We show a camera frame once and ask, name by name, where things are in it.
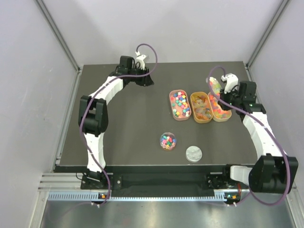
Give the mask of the silver metal scoop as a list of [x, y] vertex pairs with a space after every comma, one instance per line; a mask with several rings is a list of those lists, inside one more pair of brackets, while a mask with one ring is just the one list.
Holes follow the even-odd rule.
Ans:
[[[217, 79], [215, 79], [214, 77], [210, 77], [209, 78], [209, 84], [211, 85], [212, 91], [216, 94], [217, 97], [220, 97], [219, 93], [221, 90], [221, 85], [218, 82]], [[216, 114], [222, 114], [223, 110], [220, 107], [220, 105], [218, 105], [218, 99], [212, 94], [209, 94], [209, 99], [211, 102], [211, 106], [212, 106], [212, 110], [216, 113]]]

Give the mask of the orange tray of star candies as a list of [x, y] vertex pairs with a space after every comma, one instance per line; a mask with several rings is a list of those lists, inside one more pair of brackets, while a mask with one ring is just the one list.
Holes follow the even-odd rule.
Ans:
[[208, 93], [211, 110], [213, 113], [213, 120], [216, 122], [225, 122], [232, 116], [232, 111], [224, 111], [219, 105], [218, 100], [211, 93]]

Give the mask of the yellow tray of popsicle candies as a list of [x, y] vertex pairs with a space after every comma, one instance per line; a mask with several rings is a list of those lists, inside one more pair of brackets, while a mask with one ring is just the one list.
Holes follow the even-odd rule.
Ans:
[[208, 95], [205, 92], [194, 92], [190, 96], [190, 105], [195, 122], [206, 124], [213, 119], [213, 112]]

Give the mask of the pink tray of block candies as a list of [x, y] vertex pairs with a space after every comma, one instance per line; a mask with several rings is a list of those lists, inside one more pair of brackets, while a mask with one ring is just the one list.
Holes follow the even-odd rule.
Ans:
[[172, 90], [169, 93], [172, 116], [177, 121], [188, 120], [192, 114], [188, 95], [184, 90]]

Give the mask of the clear round jar lid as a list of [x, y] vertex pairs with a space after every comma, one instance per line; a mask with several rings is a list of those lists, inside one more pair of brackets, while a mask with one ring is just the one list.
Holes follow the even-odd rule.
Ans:
[[190, 162], [198, 162], [201, 160], [203, 153], [202, 150], [197, 146], [190, 146], [186, 149], [186, 158]]

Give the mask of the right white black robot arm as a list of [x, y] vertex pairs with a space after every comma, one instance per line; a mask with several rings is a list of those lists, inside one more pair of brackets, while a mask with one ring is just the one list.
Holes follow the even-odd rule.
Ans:
[[266, 110], [256, 102], [256, 83], [225, 79], [220, 91], [220, 107], [227, 111], [235, 109], [248, 130], [257, 153], [252, 168], [243, 165], [227, 165], [222, 183], [233, 188], [238, 182], [248, 185], [253, 192], [289, 193], [295, 179], [298, 161], [279, 149], [268, 124]]

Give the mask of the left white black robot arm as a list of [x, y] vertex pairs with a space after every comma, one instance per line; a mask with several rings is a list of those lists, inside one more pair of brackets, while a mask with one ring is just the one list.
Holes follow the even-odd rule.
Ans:
[[92, 94], [80, 99], [78, 124], [84, 140], [88, 164], [83, 183], [95, 189], [110, 188], [109, 176], [105, 172], [104, 133], [108, 127], [107, 106], [114, 96], [130, 82], [139, 86], [154, 84], [145, 65], [147, 55], [136, 53], [136, 58], [121, 56], [119, 65], [106, 81]]

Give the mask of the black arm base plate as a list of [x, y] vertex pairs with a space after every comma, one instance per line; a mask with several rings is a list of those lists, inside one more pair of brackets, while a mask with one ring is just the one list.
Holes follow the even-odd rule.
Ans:
[[84, 175], [82, 189], [107, 189], [122, 191], [134, 187], [136, 190], [165, 191], [169, 187], [194, 187], [199, 190], [240, 187], [241, 183], [228, 180], [222, 173], [114, 173], [106, 177], [104, 174]]

